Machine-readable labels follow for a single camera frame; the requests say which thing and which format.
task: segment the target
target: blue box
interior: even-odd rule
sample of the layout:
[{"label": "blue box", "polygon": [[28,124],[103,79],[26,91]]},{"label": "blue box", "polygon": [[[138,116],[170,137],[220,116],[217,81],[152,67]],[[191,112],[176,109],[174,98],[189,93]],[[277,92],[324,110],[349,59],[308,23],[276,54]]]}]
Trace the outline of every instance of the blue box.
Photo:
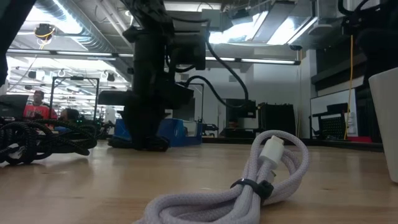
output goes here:
[{"label": "blue box", "polygon": [[[194,146],[202,143],[201,123],[196,125],[196,136],[187,136],[187,129],[184,127],[184,121],[180,119],[164,119],[160,122],[157,132],[158,136],[167,138],[170,141],[170,147]],[[131,141],[131,135],[124,125],[122,119],[116,120],[114,138]]]}]

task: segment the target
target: table surface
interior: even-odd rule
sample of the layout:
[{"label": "table surface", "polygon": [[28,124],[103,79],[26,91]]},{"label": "table surface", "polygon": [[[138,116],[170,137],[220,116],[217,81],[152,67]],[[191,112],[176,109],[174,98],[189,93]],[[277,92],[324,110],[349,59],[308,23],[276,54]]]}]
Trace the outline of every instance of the table surface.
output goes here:
[{"label": "table surface", "polygon": [[[132,223],[161,194],[228,189],[248,145],[204,144],[166,153],[108,148],[0,165],[0,223]],[[261,223],[398,223],[398,185],[384,154],[310,147],[311,165],[287,201],[262,208]],[[284,166],[276,180],[288,177]]]}]

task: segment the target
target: white container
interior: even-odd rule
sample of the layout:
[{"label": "white container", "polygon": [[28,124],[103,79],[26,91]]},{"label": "white container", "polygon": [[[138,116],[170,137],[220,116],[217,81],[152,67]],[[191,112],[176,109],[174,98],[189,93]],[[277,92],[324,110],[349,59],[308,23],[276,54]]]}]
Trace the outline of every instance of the white container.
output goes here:
[{"label": "white container", "polygon": [[398,68],[369,79],[391,180],[398,183]]}]

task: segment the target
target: computer monitor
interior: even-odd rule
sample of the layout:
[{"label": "computer monitor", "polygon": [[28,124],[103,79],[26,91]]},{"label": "computer monitor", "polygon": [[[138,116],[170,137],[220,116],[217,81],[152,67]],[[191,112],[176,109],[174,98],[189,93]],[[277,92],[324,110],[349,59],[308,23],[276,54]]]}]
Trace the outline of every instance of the computer monitor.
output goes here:
[{"label": "computer monitor", "polygon": [[0,117],[22,118],[28,97],[27,95],[0,96]]}]

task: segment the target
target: ceiling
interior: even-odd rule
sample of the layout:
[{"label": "ceiling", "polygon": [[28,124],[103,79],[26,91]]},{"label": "ceiling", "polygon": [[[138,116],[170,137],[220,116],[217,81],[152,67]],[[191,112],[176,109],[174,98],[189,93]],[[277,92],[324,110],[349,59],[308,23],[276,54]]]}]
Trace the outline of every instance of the ceiling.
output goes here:
[{"label": "ceiling", "polygon": [[[110,46],[112,52],[118,53],[129,53],[133,54],[133,49],[130,43],[120,35],[120,31],[123,31],[123,27],[129,27],[131,24],[138,26],[136,21],[132,19],[127,9],[119,0],[108,0],[109,4],[105,4],[102,0],[37,0],[37,2],[49,2],[54,1],[58,5],[72,4],[73,7],[66,8],[65,11],[79,14],[79,18],[86,19],[84,21],[85,27],[90,32],[98,32],[98,38],[101,39],[107,46]],[[250,14],[256,14],[259,11],[267,11],[270,6],[275,4],[275,0],[268,1],[266,4],[256,6],[260,1],[249,1],[249,0],[208,0],[207,2],[188,2],[184,0],[166,1],[165,5],[168,13],[175,17],[181,17],[184,19],[201,19],[202,9],[211,9],[211,7],[219,9],[227,13],[228,17],[233,15],[237,9],[252,7]],[[106,9],[106,12],[111,14],[113,10],[117,12],[117,16],[111,15],[111,18],[107,17],[106,12],[98,5],[102,4],[102,7]],[[279,30],[275,32],[274,39],[280,39],[284,35],[288,35],[286,32],[293,32],[297,30],[308,18],[312,16],[312,5],[310,0],[298,0],[294,8],[289,11],[286,15],[286,20],[283,24],[286,30]],[[45,42],[39,40],[34,35],[33,31],[41,23],[55,24],[54,36],[50,41]],[[19,34],[12,43],[12,48],[22,49],[39,49],[44,50],[72,50],[72,51],[87,51],[89,50],[86,45],[78,41],[78,35],[74,33],[71,36],[70,31],[73,25],[61,24],[60,22],[54,22],[54,18],[44,13],[40,6],[37,5],[33,8],[26,22],[22,26]],[[191,24],[175,23],[176,30],[189,30],[196,29]],[[299,37],[295,44],[305,43],[307,34]],[[241,58],[274,58],[284,60],[296,60],[297,54],[290,49],[288,45],[267,45],[267,42],[249,40],[249,41],[228,41],[228,43],[214,44],[213,48],[220,57],[241,57]],[[76,59],[74,57],[66,58],[41,58],[37,56],[37,59],[32,55],[12,55],[7,57],[11,74],[9,75],[9,87],[10,92],[27,93],[31,94],[34,90],[42,90],[45,93],[51,91],[51,77],[57,75],[64,75],[70,77],[72,75],[81,75],[90,78],[100,78],[100,90],[127,90],[130,85],[131,76],[126,74],[127,67],[132,66],[132,60],[124,59],[119,60],[118,63],[101,60],[100,58],[84,58]],[[31,79],[24,76],[27,74],[29,69],[37,72],[39,78]],[[220,67],[218,63],[211,62],[207,64],[208,68]],[[250,65],[244,67],[237,65],[238,68],[248,69]],[[108,74],[114,74],[115,81],[108,82],[106,77]],[[95,88],[91,87],[92,83],[89,81],[76,82],[71,80],[65,80],[69,88],[64,85],[60,85],[55,89],[55,93],[58,94],[56,97],[55,104],[61,107],[75,107],[78,109],[92,108],[94,105]],[[31,90],[27,90],[25,86],[29,85],[32,87]],[[77,87],[78,91],[71,91],[70,87]],[[75,100],[69,100],[70,95],[75,95]]]}]

